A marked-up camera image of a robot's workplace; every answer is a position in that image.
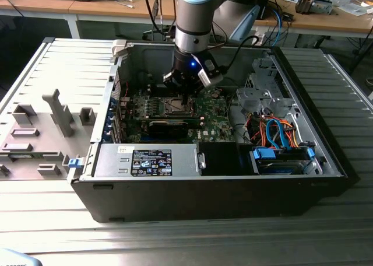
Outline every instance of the power supply label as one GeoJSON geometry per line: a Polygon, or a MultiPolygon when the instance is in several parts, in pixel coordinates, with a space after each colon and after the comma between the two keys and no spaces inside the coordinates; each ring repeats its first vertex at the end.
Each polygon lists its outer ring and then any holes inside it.
{"type": "Polygon", "coordinates": [[[172,176],[171,150],[134,150],[131,175],[134,177],[172,176]]]}

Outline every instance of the motherboard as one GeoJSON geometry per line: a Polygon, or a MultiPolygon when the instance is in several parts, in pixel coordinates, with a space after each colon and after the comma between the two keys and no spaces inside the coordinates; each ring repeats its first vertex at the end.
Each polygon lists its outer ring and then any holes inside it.
{"type": "Polygon", "coordinates": [[[122,135],[126,143],[190,144],[234,141],[221,89],[204,91],[182,104],[180,97],[139,91],[121,100],[122,135]]]}

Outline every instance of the circuit board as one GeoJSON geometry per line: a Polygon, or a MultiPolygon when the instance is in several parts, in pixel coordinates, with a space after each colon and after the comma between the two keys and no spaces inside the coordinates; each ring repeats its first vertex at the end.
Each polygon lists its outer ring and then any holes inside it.
{"type": "Polygon", "coordinates": [[[141,92],[127,98],[127,101],[126,115],[122,115],[127,143],[234,141],[226,117],[225,97],[216,89],[207,90],[197,98],[189,98],[185,105],[177,97],[154,97],[141,92]],[[159,138],[150,134],[152,125],[165,123],[180,127],[180,131],[187,133],[182,138],[159,138]]]}

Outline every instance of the blue cable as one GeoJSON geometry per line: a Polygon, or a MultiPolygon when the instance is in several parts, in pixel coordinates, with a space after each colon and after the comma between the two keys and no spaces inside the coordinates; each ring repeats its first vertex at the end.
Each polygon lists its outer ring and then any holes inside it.
{"type": "Polygon", "coordinates": [[[285,134],[284,134],[284,128],[282,127],[282,124],[280,123],[280,121],[278,120],[275,120],[275,119],[271,119],[270,121],[267,122],[267,126],[266,126],[266,135],[267,135],[267,139],[268,141],[276,148],[276,149],[280,149],[279,145],[277,143],[275,143],[272,138],[270,137],[270,125],[275,122],[277,123],[277,126],[279,126],[279,132],[280,132],[280,139],[281,139],[281,143],[282,145],[288,149],[288,150],[291,150],[291,146],[289,145],[289,143],[287,142],[287,139],[285,138],[285,134]]]}
{"type": "Polygon", "coordinates": [[[279,21],[279,31],[277,32],[277,37],[275,39],[275,42],[272,44],[272,46],[275,46],[275,44],[277,43],[277,41],[279,40],[279,36],[281,34],[281,27],[282,27],[282,24],[281,24],[281,18],[280,18],[280,15],[278,14],[277,11],[275,11],[274,9],[272,9],[272,11],[276,14],[277,16],[277,19],[279,21]]]}

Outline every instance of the wooden desk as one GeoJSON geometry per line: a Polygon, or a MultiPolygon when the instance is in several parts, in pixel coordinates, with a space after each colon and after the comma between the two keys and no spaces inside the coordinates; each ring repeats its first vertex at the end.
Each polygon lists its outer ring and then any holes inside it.
{"type": "MultiPolygon", "coordinates": [[[[123,4],[133,5],[134,8],[121,5],[118,2],[106,0],[92,0],[91,2],[73,2],[69,8],[69,13],[102,15],[102,16],[120,16],[133,18],[149,18],[145,0],[133,0],[133,2],[121,1],[123,4]]],[[[150,6],[153,6],[154,0],[149,0],[150,6]]],[[[163,18],[174,19],[173,0],[162,0],[163,18]]]]}
{"type": "MultiPolygon", "coordinates": [[[[120,23],[150,24],[145,0],[133,0],[134,8],[128,8],[115,1],[93,0],[78,2],[71,0],[11,0],[26,17],[64,19],[68,22],[73,38],[80,38],[77,22],[79,20],[120,23]]],[[[290,33],[318,34],[327,36],[366,37],[373,25],[372,15],[359,17],[333,9],[331,15],[310,14],[301,15],[295,12],[295,4],[277,0],[284,11],[294,14],[294,21],[289,28],[290,33]]],[[[174,19],[173,0],[163,0],[164,24],[172,23],[174,19]]],[[[0,15],[19,16],[7,0],[0,0],[0,15]]],[[[271,16],[265,20],[257,20],[255,30],[266,32],[276,25],[276,19],[271,16]]]]}
{"type": "MultiPolygon", "coordinates": [[[[361,15],[356,17],[336,7],[331,15],[312,13],[302,15],[295,12],[295,3],[285,0],[277,0],[277,3],[285,12],[294,15],[291,24],[291,33],[304,33],[305,30],[318,32],[317,34],[351,36],[354,33],[369,33],[373,25],[373,15],[361,15]]],[[[268,18],[268,25],[275,26],[277,23],[273,17],[268,18]]]]}
{"type": "MultiPolygon", "coordinates": [[[[69,13],[73,0],[10,0],[20,11],[69,13]]],[[[0,9],[14,10],[7,0],[0,0],[0,9]]]]}

